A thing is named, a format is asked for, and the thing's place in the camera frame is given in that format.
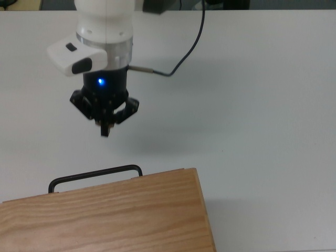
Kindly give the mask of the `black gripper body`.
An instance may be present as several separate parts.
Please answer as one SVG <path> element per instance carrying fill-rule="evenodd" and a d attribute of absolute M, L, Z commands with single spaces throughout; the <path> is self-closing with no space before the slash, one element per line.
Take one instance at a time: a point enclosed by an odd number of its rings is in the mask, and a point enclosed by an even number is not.
<path fill-rule="evenodd" d="M 83 74 L 85 113 L 99 124 L 121 123 L 130 116 L 127 67 Z"/>

